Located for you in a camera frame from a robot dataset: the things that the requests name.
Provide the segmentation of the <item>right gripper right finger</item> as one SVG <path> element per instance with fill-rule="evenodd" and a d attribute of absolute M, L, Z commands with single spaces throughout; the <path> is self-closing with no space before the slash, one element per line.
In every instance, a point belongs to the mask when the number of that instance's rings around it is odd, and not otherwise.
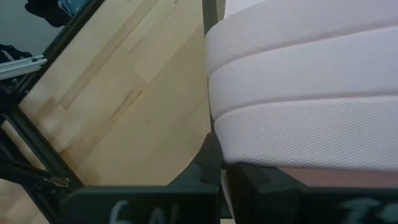
<path fill-rule="evenodd" d="M 315 187 L 242 163 L 226 178 L 236 224 L 398 224 L 398 188 Z"/>

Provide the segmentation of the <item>silver aluminium rail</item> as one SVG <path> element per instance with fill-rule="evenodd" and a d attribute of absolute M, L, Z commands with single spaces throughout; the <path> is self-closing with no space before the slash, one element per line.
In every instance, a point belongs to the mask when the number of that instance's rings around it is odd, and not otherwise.
<path fill-rule="evenodd" d="M 0 63 L 0 80 L 36 72 L 47 62 L 43 55 Z"/>

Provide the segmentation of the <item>black aluminium table frame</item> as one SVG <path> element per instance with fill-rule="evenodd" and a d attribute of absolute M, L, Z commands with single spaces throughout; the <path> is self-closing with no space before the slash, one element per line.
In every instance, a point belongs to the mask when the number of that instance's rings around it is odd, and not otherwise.
<path fill-rule="evenodd" d="M 103 2 L 104 0 L 91 0 L 72 17 L 44 52 L 43 56 L 47 62 L 41 66 L 40 70 L 0 80 L 0 179 L 19 184 L 50 224 L 61 224 L 62 201 L 66 196 L 83 187 L 83 183 L 19 108 L 19 103 Z M 12 58 L 6 62 L 34 57 L 10 45 L 0 45 L 0 50 L 2 54 L 11 55 Z M 4 121 L 8 121 L 13 126 L 44 165 L 43 169 L 34 167 L 21 153 L 1 128 Z"/>

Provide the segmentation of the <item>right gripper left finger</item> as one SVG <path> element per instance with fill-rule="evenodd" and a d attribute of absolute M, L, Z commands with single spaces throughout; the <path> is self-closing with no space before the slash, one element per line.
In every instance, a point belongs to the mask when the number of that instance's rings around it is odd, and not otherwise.
<path fill-rule="evenodd" d="M 83 187 L 61 205 L 61 224 L 220 224 L 222 153 L 209 133 L 166 186 Z"/>

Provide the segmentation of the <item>person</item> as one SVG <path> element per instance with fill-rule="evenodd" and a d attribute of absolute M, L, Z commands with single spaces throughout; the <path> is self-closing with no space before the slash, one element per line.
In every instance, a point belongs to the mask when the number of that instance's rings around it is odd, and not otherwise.
<path fill-rule="evenodd" d="M 27 0 L 25 9 L 52 27 L 65 26 L 91 0 Z"/>

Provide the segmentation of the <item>pink slide sandal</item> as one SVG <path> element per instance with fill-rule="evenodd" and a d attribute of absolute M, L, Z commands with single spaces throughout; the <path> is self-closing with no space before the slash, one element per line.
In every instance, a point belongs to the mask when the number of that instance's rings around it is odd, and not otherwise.
<path fill-rule="evenodd" d="M 398 0 L 225 0 L 206 47 L 225 163 L 398 187 Z"/>

